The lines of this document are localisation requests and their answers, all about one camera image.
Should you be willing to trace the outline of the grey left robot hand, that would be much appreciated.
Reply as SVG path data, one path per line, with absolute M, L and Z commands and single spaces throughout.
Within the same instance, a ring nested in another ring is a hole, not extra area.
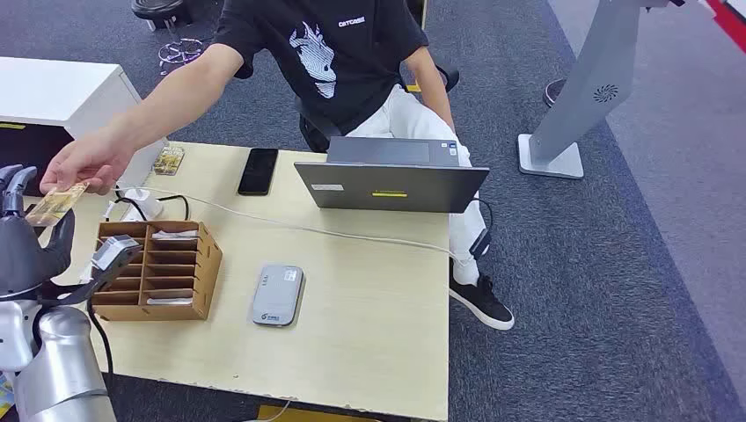
M 53 227 L 48 244 L 38 241 L 25 216 L 23 193 L 37 169 L 21 164 L 1 169 L 1 300 L 15 300 L 69 268 L 75 215 L 68 211 Z

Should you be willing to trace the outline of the person's right hand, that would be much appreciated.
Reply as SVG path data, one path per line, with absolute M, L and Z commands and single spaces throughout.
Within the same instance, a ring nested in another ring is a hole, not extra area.
M 116 184 L 137 151 L 127 135 L 110 127 L 98 129 L 67 144 L 50 161 L 40 191 L 67 191 L 86 183 L 86 192 L 105 195 Z

